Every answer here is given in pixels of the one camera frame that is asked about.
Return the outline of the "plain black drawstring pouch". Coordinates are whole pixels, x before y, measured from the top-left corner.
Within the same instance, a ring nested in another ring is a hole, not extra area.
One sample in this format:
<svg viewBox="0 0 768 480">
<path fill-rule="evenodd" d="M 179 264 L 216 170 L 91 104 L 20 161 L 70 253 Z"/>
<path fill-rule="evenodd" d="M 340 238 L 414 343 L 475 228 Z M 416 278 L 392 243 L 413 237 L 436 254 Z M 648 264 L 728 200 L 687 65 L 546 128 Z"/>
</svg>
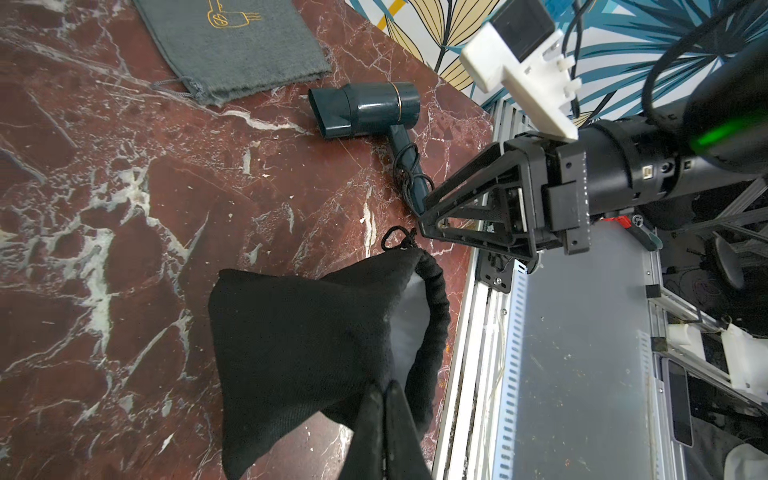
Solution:
<svg viewBox="0 0 768 480">
<path fill-rule="evenodd" d="M 422 439 L 451 321 L 442 268 L 414 230 L 319 279 L 226 269 L 208 313 L 223 395 L 225 475 L 238 479 L 316 413 L 354 435 L 375 384 L 403 388 Z"/>
</svg>

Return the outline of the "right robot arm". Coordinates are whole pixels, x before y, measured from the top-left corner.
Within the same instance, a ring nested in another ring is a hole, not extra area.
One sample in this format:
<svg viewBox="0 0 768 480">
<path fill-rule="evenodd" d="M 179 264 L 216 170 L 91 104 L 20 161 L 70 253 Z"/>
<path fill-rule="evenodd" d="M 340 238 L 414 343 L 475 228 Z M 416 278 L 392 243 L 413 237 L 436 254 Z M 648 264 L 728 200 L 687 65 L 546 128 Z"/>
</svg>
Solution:
<svg viewBox="0 0 768 480">
<path fill-rule="evenodd" d="M 767 171 L 767 42 L 652 116 L 601 120 L 575 141 L 526 132 L 493 143 L 436 188 L 423 236 L 513 257 L 586 252 L 591 224 Z"/>
</svg>

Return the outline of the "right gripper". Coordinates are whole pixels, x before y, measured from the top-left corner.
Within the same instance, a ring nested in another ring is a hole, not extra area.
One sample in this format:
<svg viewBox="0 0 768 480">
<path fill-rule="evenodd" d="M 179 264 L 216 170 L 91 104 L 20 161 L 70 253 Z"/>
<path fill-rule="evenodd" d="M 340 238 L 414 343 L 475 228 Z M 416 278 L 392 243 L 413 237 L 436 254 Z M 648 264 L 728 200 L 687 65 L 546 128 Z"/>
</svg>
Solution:
<svg viewBox="0 0 768 480">
<path fill-rule="evenodd" d="M 425 198 L 419 232 L 512 257 L 530 273 L 546 250 L 586 253 L 591 247 L 586 159 L 584 143 L 541 134 L 492 143 Z M 446 218 L 486 221 L 493 231 L 448 226 Z M 530 234 L 496 222 L 526 222 Z"/>
</svg>

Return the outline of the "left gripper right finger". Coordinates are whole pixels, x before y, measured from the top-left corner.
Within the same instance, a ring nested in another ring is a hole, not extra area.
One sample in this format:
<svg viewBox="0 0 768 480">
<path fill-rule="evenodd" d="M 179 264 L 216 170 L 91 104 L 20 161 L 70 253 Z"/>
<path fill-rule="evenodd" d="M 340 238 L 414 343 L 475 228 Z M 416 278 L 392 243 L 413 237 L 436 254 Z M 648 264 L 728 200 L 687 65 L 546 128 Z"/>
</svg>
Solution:
<svg viewBox="0 0 768 480">
<path fill-rule="evenodd" d="M 397 381 L 385 393 L 385 438 L 387 479 L 431 479 L 405 392 Z"/>
</svg>

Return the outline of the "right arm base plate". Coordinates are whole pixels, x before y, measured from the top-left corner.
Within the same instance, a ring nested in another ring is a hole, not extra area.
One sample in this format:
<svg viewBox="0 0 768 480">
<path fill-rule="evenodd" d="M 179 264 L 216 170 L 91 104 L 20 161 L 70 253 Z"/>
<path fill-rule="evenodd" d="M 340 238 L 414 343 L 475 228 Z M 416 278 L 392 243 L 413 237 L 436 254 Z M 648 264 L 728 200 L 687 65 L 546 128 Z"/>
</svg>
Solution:
<svg viewBox="0 0 768 480">
<path fill-rule="evenodd" d="M 514 258 L 479 250 L 475 279 L 494 291 L 508 294 L 512 289 Z"/>
</svg>

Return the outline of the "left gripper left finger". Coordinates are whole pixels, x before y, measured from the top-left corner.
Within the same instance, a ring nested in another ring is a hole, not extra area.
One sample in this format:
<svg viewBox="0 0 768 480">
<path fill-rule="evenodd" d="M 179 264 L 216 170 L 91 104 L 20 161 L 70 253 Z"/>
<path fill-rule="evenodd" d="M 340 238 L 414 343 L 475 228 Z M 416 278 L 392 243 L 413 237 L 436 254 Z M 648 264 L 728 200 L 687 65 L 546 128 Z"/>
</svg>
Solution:
<svg viewBox="0 0 768 480">
<path fill-rule="evenodd" d="M 375 384 L 370 385 L 362 397 L 339 480 L 384 478 L 384 413 L 382 392 Z"/>
</svg>

